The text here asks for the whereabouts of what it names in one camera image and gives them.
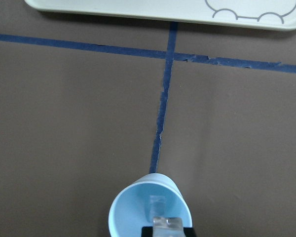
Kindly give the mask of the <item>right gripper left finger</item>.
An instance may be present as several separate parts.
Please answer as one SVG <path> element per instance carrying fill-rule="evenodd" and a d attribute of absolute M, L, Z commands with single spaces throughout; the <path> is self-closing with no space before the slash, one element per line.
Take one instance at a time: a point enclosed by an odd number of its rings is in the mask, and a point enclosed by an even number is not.
<path fill-rule="evenodd" d="M 153 227 L 142 227 L 141 237 L 153 237 Z"/>

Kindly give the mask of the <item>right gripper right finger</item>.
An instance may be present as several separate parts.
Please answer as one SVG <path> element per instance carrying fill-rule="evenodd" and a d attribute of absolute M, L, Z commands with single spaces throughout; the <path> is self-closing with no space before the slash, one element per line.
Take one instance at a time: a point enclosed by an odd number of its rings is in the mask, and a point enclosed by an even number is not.
<path fill-rule="evenodd" d="M 184 227 L 185 237 L 196 237 L 196 232 L 193 227 Z"/>

